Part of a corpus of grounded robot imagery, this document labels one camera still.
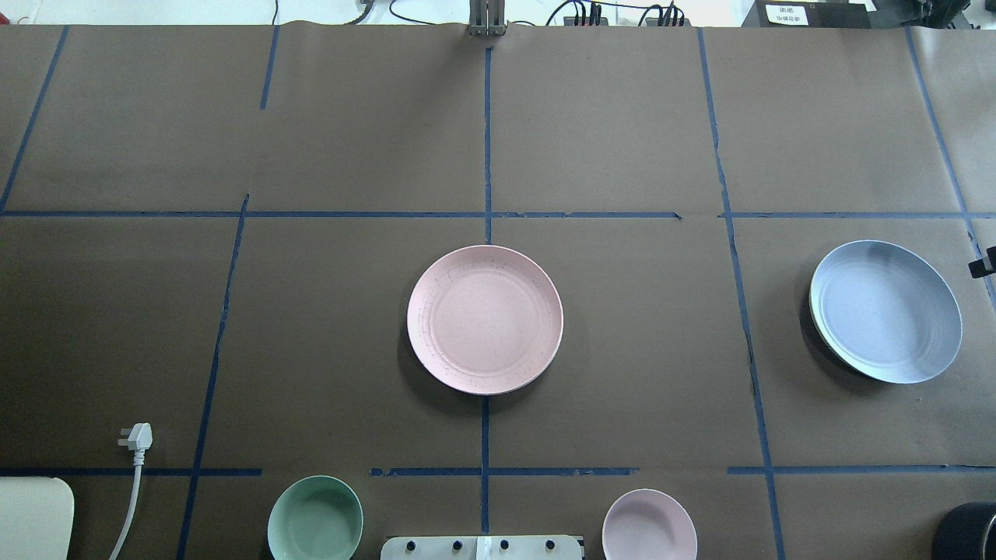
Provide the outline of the blue plate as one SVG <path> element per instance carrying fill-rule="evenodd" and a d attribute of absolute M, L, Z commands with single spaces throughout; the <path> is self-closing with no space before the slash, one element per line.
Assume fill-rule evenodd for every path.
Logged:
<path fill-rule="evenodd" d="M 949 283 L 917 253 L 882 240 L 854 240 L 826 254 L 808 284 L 808 311 L 843 364 L 883 383 L 933 380 L 962 347 L 962 314 Z"/>

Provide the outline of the pink plate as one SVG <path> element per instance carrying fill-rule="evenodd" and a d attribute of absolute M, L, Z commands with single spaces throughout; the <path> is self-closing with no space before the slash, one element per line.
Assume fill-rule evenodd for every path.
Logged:
<path fill-rule="evenodd" d="M 423 368 L 452 390 L 500 396 L 537 380 L 563 337 L 563 303 L 552 278 L 505 246 L 449 252 L 423 271 L 405 326 Z"/>

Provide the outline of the dark blue saucepan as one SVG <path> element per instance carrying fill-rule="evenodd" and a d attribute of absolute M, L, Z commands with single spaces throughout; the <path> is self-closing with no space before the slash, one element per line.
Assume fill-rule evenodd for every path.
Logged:
<path fill-rule="evenodd" d="M 995 503 L 968 502 L 946 513 L 933 535 L 931 559 L 995 559 Z"/>

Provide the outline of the black box with label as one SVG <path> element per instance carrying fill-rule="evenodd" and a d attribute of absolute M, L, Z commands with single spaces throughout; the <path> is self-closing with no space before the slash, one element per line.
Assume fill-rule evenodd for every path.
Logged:
<path fill-rule="evenodd" d="M 824 1 L 753 1 L 741 27 L 869 29 L 867 6 Z"/>

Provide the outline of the pink bowl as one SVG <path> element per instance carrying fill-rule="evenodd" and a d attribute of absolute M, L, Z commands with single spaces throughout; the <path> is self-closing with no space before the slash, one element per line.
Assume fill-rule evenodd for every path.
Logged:
<path fill-rule="evenodd" d="M 657 489 L 622 494 L 602 521 L 605 559 L 696 559 L 698 538 L 682 504 Z"/>

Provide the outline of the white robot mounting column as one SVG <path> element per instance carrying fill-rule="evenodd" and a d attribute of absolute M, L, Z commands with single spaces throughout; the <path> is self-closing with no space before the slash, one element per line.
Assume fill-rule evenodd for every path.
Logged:
<path fill-rule="evenodd" d="M 584 559 L 580 536 L 398 536 L 381 547 L 381 559 Z"/>

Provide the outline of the green bowl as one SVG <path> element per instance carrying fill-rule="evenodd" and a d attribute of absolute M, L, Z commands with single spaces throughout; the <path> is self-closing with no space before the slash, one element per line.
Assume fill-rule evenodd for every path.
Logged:
<path fill-rule="evenodd" d="M 269 551 L 274 559 L 351 559 L 363 525 L 362 503 L 351 486 L 334 476 L 307 476 L 272 507 Z"/>

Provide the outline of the cream toaster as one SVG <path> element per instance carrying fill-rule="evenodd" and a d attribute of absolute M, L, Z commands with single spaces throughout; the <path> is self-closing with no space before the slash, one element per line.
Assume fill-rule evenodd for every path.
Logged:
<path fill-rule="evenodd" d="M 47 476 L 1 478 L 1 558 L 67 559 L 75 516 L 68 483 Z"/>

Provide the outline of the aluminium frame post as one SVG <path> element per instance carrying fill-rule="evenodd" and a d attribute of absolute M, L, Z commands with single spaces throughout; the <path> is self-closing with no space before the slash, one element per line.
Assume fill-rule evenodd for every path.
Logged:
<path fill-rule="evenodd" d="M 507 32 L 504 0 L 470 0 L 468 35 L 471 37 L 501 37 Z"/>

